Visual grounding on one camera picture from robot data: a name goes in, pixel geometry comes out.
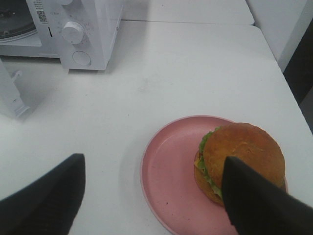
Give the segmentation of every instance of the white tabletop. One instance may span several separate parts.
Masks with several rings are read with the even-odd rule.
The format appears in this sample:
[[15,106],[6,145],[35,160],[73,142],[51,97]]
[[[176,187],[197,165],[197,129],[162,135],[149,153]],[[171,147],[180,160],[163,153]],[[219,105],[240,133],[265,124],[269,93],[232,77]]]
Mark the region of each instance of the white tabletop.
[[313,206],[313,137],[256,27],[122,22],[105,72],[3,62],[23,71],[17,85],[37,108],[23,121],[0,116],[0,198],[84,153],[86,192],[71,235],[169,234],[144,200],[139,163],[159,128],[189,115],[268,131],[284,153],[290,194]]
[[254,18],[245,0],[126,0],[123,19],[254,24]]

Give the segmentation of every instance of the microwave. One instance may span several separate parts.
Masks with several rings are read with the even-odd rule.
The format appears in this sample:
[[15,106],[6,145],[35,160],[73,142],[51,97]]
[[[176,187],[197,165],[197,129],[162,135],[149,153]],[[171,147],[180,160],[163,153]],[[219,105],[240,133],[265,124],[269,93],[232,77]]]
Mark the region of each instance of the microwave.
[[124,0],[7,0],[0,55],[59,58],[66,69],[105,70]]

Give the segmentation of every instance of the sticker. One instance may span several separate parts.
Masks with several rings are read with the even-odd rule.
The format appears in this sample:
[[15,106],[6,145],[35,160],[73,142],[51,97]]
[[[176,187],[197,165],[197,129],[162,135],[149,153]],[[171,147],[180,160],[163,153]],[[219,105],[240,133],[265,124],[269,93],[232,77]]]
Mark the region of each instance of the sticker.
[[36,9],[39,21],[42,24],[45,24],[45,23],[47,24],[48,21],[47,21],[46,15],[45,15],[44,6],[43,6],[42,1],[41,0],[35,0],[33,2],[34,2],[34,5],[35,5],[35,9]]

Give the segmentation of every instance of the qr code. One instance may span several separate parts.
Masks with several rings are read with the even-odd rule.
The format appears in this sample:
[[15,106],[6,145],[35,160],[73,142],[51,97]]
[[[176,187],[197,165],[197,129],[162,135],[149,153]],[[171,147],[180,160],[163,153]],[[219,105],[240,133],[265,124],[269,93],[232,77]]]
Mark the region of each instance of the qr code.
[[45,16],[45,12],[44,11],[37,11],[37,14],[39,16],[39,20],[40,22],[47,22],[47,17]]

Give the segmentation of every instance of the sesame-free bun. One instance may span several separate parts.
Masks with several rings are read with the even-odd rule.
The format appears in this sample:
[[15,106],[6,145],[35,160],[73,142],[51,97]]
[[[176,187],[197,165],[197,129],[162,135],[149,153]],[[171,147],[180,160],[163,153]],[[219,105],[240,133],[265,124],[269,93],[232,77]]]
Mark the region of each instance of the sesame-free bun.
[[[259,127],[248,123],[232,123],[222,126],[208,139],[203,150],[204,163],[218,188],[222,188],[227,156],[238,157],[273,184],[282,186],[285,177],[283,154],[276,141]],[[198,174],[195,173],[195,177],[196,180],[198,177],[200,183],[197,183],[203,188]]]

